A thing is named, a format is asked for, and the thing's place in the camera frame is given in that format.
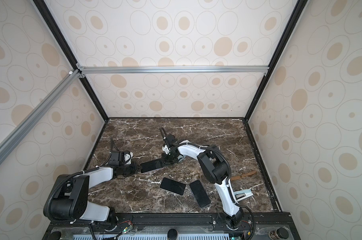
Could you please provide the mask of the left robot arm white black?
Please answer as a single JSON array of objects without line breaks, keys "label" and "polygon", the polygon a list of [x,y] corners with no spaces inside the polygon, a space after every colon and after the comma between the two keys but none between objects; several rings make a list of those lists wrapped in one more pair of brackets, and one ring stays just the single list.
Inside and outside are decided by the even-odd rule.
[{"label": "left robot arm white black", "polygon": [[88,221],[115,226],[118,218],[114,208],[88,201],[89,189],[113,179],[130,177],[138,170],[133,153],[120,151],[111,140],[109,156],[102,165],[57,177],[43,214],[55,223]]}]

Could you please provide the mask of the blue phone black screen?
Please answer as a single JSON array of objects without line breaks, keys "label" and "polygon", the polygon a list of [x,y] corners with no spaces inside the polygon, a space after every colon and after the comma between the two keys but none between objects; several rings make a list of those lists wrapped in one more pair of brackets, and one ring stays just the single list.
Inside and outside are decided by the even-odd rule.
[{"label": "blue phone black screen", "polygon": [[141,173],[148,173],[154,170],[162,169],[164,167],[164,161],[156,159],[140,164]]}]

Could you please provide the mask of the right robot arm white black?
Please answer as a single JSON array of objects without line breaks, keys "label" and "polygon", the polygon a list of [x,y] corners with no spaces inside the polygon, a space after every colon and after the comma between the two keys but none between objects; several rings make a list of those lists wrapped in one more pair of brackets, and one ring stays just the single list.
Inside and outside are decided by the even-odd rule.
[{"label": "right robot arm white black", "polygon": [[163,136],[164,146],[162,159],[165,164],[175,164],[184,158],[190,157],[198,161],[203,175],[214,184],[222,202],[225,213],[225,223],[230,229],[240,226],[244,217],[244,209],[249,207],[241,205],[231,186],[231,167],[223,153],[215,145],[200,146],[188,140],[179,141],[172,134]]}]

